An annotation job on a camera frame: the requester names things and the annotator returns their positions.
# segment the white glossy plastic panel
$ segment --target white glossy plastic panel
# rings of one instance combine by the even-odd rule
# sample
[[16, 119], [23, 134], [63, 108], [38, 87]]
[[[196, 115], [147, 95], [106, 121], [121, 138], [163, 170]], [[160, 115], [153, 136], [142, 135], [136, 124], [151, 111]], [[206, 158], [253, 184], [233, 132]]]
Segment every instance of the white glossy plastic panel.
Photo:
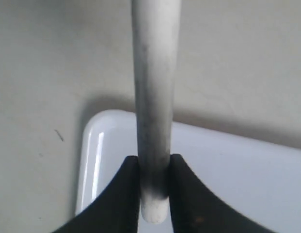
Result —
[[[218, 197], [278, 233], [301, 233], [301, 150], [173, 123], [172, 153], [180, 153]], [[94, 116], [83, 136], [76, 214], [107, 186], [127, 155], [137, 155], [133, 113]], [[141, 233], [172, 233], [139, 220]]]

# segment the small black mark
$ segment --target small black mark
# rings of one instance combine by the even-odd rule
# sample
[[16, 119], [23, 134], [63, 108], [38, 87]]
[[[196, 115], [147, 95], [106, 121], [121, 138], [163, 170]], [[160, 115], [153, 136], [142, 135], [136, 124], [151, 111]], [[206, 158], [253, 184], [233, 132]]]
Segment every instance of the small black mark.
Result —
[[60, 132], [58, 131], [58, 130], [54, 130], [56, 133], [57, 133], [57, 135], [59, 136], [59, 138], [61, 139], [61, 141], [64, 141], [64, 138], [63, 138], [63, 136], [60, 134]]

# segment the white rod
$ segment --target white rod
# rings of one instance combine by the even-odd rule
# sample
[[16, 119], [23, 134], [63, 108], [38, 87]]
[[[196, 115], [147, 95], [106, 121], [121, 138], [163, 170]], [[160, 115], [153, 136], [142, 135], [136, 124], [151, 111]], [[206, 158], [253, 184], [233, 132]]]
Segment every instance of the white rod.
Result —
[[141, 169], [142, 215], [161, 223], [168, 212], [170, 162], [181, 0], [132, 0], [132, 30]]

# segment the white tray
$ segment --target white tray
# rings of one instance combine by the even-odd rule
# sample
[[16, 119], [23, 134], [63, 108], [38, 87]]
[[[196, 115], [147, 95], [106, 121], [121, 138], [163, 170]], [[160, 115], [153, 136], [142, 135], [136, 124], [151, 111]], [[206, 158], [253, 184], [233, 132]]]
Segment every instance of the white tray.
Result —
[[[218, 197], [278, 233], [301, 233], [301, 150], [173, 123], [172, 153], [180, 153]], [[111, 181], [127, 155], [137, 155], [133, 113], [94, 116], [83, 136], [76, 214]], [[172, 233], [140, 216], [139, 232]]]

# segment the beige surface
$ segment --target beige surface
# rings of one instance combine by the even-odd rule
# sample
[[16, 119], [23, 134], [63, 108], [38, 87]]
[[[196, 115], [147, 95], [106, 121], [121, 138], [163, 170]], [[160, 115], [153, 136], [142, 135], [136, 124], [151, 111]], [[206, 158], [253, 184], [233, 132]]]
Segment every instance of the beige surface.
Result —
[[[73, 216], [86, 122], [133, 110], [129, 10], [0, 0], [0, 233], [47, 233]], [[301, 148], [301, 0], [184, 0], [174, 109]]]

